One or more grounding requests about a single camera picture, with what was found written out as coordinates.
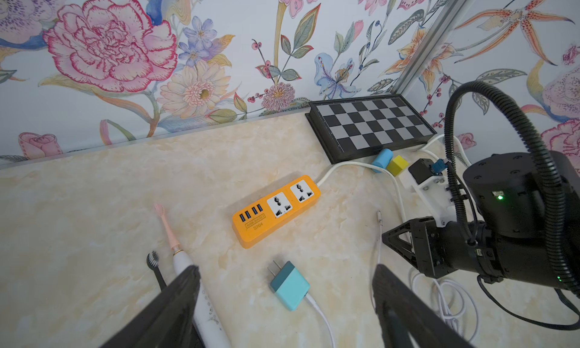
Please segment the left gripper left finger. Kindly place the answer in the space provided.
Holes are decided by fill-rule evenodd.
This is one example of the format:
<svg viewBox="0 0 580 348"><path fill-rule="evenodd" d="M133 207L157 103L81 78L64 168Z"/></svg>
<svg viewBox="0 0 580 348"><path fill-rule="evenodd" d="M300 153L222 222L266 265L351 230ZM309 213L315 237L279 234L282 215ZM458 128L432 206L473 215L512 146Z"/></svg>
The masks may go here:
<svg viewBox="0 0 580 348"><path fill-rule="evenodd" d="M173 282L104 347L200 347L190 318L190 280Z"/></svg>

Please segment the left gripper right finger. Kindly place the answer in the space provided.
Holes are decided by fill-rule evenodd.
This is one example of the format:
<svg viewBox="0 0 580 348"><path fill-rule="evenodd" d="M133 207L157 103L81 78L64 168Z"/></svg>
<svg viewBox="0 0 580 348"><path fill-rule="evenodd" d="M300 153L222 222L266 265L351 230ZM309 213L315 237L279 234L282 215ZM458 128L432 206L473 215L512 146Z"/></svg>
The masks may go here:
<svg viewBox="0 0 580 348"><path fill-rule="evenodd" d="M385 265L375 268L372 291L386 347L470 347Z"/></svg>

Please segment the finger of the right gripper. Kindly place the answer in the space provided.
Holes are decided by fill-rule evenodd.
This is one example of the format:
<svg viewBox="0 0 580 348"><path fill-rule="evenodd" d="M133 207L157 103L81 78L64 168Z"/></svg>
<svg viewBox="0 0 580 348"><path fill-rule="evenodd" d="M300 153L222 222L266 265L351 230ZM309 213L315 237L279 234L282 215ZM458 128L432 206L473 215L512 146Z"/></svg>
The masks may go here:
<svg viewBox="0 0 580 348"><path fill-rule="evenodd" d="M400 257L420 257L424 254L423 232L423 218L415 218L382 233L382 243Z"/></svg>

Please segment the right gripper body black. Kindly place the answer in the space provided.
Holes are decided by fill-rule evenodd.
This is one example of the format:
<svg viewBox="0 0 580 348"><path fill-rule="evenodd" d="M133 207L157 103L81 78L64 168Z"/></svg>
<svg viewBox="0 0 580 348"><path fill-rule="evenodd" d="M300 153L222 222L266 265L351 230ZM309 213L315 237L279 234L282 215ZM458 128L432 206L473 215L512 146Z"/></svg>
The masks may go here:
<svg viewBox="0 0 580 348"><path fill-rule="evenodd" d="M498 257L492 233L483 223L477 226L474 245L468 244L458 224L437 227L431 217L409 221L412 238L410 262L419 272L441 278L456 270L475 272L485 278L498 277Z"/></svg>

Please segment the white pink electric toothbrush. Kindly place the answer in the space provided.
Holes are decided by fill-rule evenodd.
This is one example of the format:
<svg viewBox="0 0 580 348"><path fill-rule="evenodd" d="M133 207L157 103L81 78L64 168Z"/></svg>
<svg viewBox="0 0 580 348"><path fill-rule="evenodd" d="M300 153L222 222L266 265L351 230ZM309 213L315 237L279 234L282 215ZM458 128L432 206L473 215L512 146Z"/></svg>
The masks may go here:
<svg viewBox="0 0 580 348"><path fill-rule="evenodd" d="M154 209L160 217L168 237L176 276L181 280L185 278L190 280L189 315L199 339L204 347L232 347L201 280L199 267L194 265L192 258L184 251L184 247L170 227L165 208L160 203L156 203Z"/></svg>

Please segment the teal usb charger adapter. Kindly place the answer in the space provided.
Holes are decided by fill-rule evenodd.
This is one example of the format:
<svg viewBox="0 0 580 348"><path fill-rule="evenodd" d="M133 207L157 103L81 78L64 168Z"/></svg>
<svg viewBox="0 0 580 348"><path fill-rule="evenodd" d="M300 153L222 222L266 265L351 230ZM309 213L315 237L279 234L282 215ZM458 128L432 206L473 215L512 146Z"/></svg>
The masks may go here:
<svg viewBox="0 0 580 348"><path fill-rule="evenodd" d="M277 267L279 271L273 274L270 290L287 310L296 311L309 293L311 285L291 261Z"/></svg>

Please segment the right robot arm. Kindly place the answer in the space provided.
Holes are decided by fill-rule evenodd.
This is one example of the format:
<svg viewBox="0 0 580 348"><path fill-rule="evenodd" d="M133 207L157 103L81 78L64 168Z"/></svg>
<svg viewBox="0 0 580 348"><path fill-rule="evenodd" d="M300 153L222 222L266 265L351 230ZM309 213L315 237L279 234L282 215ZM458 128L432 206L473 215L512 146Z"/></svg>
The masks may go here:
<svg viewBox="0 0 580 348"><path fill-rule="evenodd" d="M454 121L469 93L495 105L526 151L495 154L458 174ZM482 288L510 279L578 294L579 178L568 158L549 150L516 102L486 82L460 86L446 116L445 158L409 167L413 189L432 202L430 216L406 221L382 242L430 278L463 270Z"/></svg>

